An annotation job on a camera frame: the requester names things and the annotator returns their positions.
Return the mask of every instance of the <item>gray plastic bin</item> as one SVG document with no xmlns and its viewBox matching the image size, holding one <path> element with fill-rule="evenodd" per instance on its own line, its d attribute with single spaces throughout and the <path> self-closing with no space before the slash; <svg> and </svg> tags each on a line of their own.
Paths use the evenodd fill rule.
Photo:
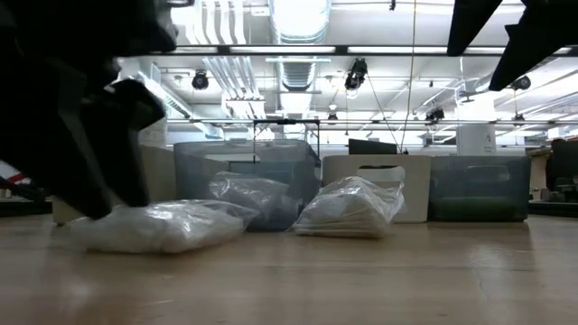
<svg viewBox="0 0 578 325">
<path fill-rule="evenodd" d="M 428 220 L 523 221 L 529 187 L 528 157 L 434 157 Z"/>
<path fill-rule="evenodd" d="M 284 213 L 274 214 L 266 224 L 254 222 L 248 230 L 287 230 L 321 187 L 316 172 L 319 158 L 304 141 L 257 141 L 255 145 L 253 141 L 181 143 L 175 144 L 173 150 L 179 199 L 211 199 L 208 186 L 217 172 L 254 175 L 289 185 L 285 195 L 298 202 L 298 207 L 282 209 L 282 202 L 279 206 Z"/>
</svg>

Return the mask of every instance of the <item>track light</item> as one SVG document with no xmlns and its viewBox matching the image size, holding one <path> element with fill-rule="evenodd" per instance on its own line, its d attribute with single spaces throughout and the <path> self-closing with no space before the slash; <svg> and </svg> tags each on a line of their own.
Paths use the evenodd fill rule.
<svg viewBox="0 0 578 325">
<path fill-rule="evenodd" d="M 361 87 L 365 81 L 365 75 L 368 73 L 368 64 L 365 59 L 356 58 L 353 67 L 351 67 L 350 72 L 347 74 L 345 79 L 345 89 L 355 90 Z"/>
<path fill-rule="evenodd" d="M 442 108 L 435 108 L 434 110 L 427 112 L 427 114 L 425 115 L 426 121 L 439 121 L 444 118 L 445 113 L 443 112 Z"/>
<path fill-rule="evenodd" d="M 512 121 L 526 121 L 523 114 L 516 113 L 514 117 L 512 117 Z M 522 126 L 523 123 L 514 123 L 514 126 Z"/>
<path fill-rule="evenodd" d="M 530 86 L 532 86 L 532 81 L 530 80 L 530 78 L 528 76 L 524 76 L 524 77 L 512 82 L 510 84 L 510 86 L 514 90 L 518 90 L 518 89 L 526 90 L 526 89 L 530 88 Z"/>
<path fill-rule="evenodd" d="M 192 79 L 192 87 L 196 90 L 204 90 L 209 87 L 206 70 L 196 70 L 195 77 Z"/>
</svg>

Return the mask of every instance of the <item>plastic bag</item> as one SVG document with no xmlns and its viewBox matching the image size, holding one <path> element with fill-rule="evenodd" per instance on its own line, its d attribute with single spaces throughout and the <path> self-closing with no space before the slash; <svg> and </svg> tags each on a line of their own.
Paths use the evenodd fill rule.
<svg viewBox="0 0 578 325">
<path fill-rule="evenodd" d="M 116 206 L 100 220 L 73 221 L 70 233 L 88 250 L 180 253 L 238 237 L 257 215 L 227 202 L 177 200 L 144 208 Z"/>
<path fill-rule="evenodd" d="M 381 238 L 395 214 L 405 209 L 402 186 L 384 189 L 357 176 L 335 181 L 305 207 L 293 230 L 309 236 Z"/>
<path fill-rule="evenodd" d="M 299 217 L 300 200 L 286 195 L 289 185 L 254 175 L 218 172 L 209 197 L 260 212 L 247 230 L 287 230 Z"/>
</svg>

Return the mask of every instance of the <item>plastic storage bin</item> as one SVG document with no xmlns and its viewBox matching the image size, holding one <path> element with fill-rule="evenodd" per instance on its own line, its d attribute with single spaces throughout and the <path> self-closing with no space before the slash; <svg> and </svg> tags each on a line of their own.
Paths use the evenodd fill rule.
<svg viewBox="0 0 578 325">
<path fill-rule="evenodd" d="M 266 224 L 253 223 L 248 230 L 288 229 L 321 187 L 319 157 L 304 141 L 181 143 L 175 144 L 173 150 L 179 199 L 208 198 L 209 183 L 217 172 L 254 175 L 289 185 L 286 196 L 298 206 L 285 211 L 293 210 L 294 213 L 273 216 Z"/>
<path fill-rule="evenodd" d="M 402 181 L 406 212 L 397 214 L 394 222 L 425 222 L 431 160 L 429 156 L 405 154 L 334 155 L 323 158 L 323 183 L 360 176 L 387 188 L 392 185 L 391 181 Z"/>
<path fill-rule="evenodd" d="M 529 187 L 528 157 L 434 157 L 428 219 L 523 221 Z"/>
</svg>

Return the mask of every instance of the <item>laminate floor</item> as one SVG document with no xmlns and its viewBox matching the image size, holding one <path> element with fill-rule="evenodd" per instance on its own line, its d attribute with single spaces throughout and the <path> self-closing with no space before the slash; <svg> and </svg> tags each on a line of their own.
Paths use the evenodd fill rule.
<svg viewBox="0 0 578 325">
<path fill-rule="evenodd" d="M 0 218 L 0 324 L 576 324 L 578 219 L 395 225 L 381 241 L 245 234 L 176 256 L 84 253 Z"/>
</svg>

